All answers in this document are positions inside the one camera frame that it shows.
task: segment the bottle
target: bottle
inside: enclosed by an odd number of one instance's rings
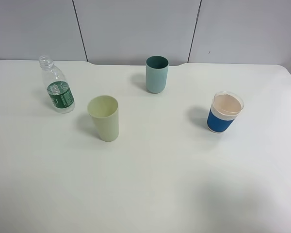
[[[42,79],[45,88],[59,113],[69,113],[75,103],[64,74],[58,69],[48,55],[39,57]]]

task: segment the blue cup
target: blue cup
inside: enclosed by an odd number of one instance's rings
[[[234,93],[217,93],[211,104],[207,125],[214,133],[224,132],[243,109],[243,100]]]
[[[145,82],[149,92],[157,94],[165,89],[168,65],[168,60],[161,56],[153,56],[147,59]]]

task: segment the teal cup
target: teal cup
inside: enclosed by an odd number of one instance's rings
[[[147,59],[145,82],[149,92],[157,94],[165,89],[168,65],[168,60],[161,56],[153,56]]]

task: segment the cup rim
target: cup rim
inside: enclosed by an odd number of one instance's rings
[[[88,108],[89,108],[90,103],[91,103],[93,100],[95,100],[95,99],[97,99],[97,98],[101,98],[101,97],[111,97],[113,100],[115,100],[115,102],[116,102],[116,104],[117,104],[116,110],[115,110],[111,115],[109,115],[109,116],[103,116],[103,117],[93,116],[93,115],[90,114],[90,112],[89,112],[89,109],[88,109]],[[118,110],[118,101],[116,100],[116,98],[114,98],[114,97],[112,97],[112,96],[108,96],[108,95],[96,96],[95,98],[91,99],[91,100],[88,102],[88,104],[87,104],[87,113],[88,113],[91,117],[98,118],[98,119],[103,119],[103,118],[111,117],[111,116],[113,116],[113,115],[117,112],[117,110]]]
[[[153,67],[149,66],[147,62],[148,62],[148,60],[149,60],[150,58],[153,58],[153,57],[160,57],[160,58],[163,58],[164,60],[166,60],[166,61],[167,61],[167,65],[166,65],[165,67],[163,67],[163,68],[153,68]],[[167,59],[167,58],[165,58],[165,57],[162,57],[162,56],[151,56],[151,57],[147,58],[147,60],[146,60],[145,64],[147,65],[147,67],[149,67],[149,68],[151,68],[151,69],[165,69],[166,67],[168,67],[168,66],[169,66],[169,61],[168,61],[168,59]]]
[[[234,97],[239,102],[239,104],[241,105],[241,109],[239,111],[237,111],[237,112],[231,112],[231,111],[227,111],[227,110],[224,110],[222,108],[216,107],[214,99],[218,95],[230,95],[230,96]],[[220,91],[220,92],[218,92],[218,93],[216,93],[214,95],[214,97],[212,99],[212,105],[213,105],[213,107],[214,107],[215,110],[217,110],[220,114],[222,114],[224,116],[237,116],[243,110],[244,102],[243,102],[242,98],[240,98],[238,95],[236,95],[233,92],[230,92],[230,91]],[[221,110],[224,111],[224,112],[231,113],[231,115],[224,114],[224,113],[221,112]]]

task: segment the green bottle label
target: green bottle label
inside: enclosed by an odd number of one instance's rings
[[[47,91],[56,108],[67,108],[73,104],[74,99],[68,83],[56,81],[48,86]]]

